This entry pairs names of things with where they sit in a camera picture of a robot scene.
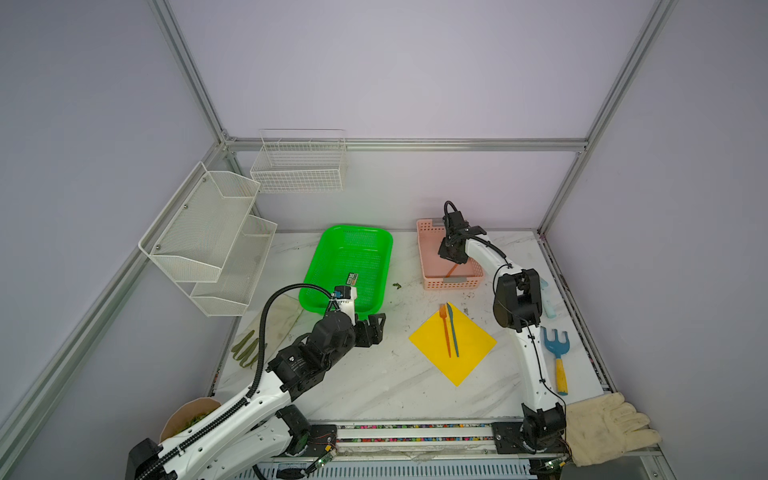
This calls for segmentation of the orange plastic fork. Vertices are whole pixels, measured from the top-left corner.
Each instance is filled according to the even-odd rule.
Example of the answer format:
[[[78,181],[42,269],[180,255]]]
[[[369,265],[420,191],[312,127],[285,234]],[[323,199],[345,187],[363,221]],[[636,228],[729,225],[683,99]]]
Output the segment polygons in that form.
[[[442,322],[443,334],[444,334],[445,344],[447,348],[447,355],[449,358],[451,358],[452,357],[451,337],[450,337],[450,332],[448,328],[447,305],[445,303],[439,306],[438,314]]]

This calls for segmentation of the green plastic basket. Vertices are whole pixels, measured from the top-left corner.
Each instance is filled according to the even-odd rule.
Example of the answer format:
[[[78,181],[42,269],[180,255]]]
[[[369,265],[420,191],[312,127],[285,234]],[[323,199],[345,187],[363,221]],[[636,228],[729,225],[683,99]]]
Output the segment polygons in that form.
[[[356,276],[355,312],[366,318],[381,311],[393,250],[393,236],[386,230],[337,225],[320,237],[304,281],[331,292]]]

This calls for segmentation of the teal plastic knife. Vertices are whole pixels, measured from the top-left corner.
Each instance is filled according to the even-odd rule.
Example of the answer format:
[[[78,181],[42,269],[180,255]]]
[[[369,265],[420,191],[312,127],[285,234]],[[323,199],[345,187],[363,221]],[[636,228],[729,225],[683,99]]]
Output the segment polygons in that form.
[[[452,307],[451,307],[451,305],[449,303],[445,304],[445,310],[446,310],[447,315],[448,315],[448,321],[449,321],[449,324],[450,324],[451,337],[452,337],[452,342],[453,342],[453,345],[454,345],[455,355],[457,357],[460,357],[460,351],[459,351],[459,345],[458,345],[458,337],[457,337],[456,328],[455,328],[453,309],[452,309]]]

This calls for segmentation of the yellow paper napkin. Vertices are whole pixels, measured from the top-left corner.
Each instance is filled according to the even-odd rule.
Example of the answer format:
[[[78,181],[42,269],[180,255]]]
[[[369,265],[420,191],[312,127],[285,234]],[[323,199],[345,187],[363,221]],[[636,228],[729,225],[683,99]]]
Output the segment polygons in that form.
[[[454,386],[460,386],[497,345],[451,303],[441,304],[409,340]]]

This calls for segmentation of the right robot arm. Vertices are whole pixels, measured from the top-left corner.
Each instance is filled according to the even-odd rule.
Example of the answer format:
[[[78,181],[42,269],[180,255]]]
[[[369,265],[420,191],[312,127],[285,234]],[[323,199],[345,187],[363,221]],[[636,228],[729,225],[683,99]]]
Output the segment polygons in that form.
[[[444,204],[445,228],[438,255],[454,264],[477,262],[491,275],[492,313],[512,337],[524,381],[520,443],[530,452],[558,444],[566,430],[566,403],[552,387],[541,339],[543,300],[540,275],[513,263],[488,237],[472,226],[451,201]]]

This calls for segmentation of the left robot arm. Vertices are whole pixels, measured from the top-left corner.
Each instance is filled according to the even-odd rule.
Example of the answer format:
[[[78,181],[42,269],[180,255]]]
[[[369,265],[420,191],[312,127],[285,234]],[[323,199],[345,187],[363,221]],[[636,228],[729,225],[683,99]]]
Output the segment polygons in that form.
[[[269,310],[283,294],[299,289],[321,293],[328,300],[324,316],[311,332],[266,359]],[[221,454],[254,428],[282,411],[324,380],[350,350],[369,348],[383,340],[386,315],[371,314],[361,320],[355,313],[356,289],[342,285],[328,291],[310,283],[279,289],[266,301],[259,320],[256,372],[241,393],[207,414],[202,420],[161,443],[146,438],[129,452],[127,479],[199,479]]]

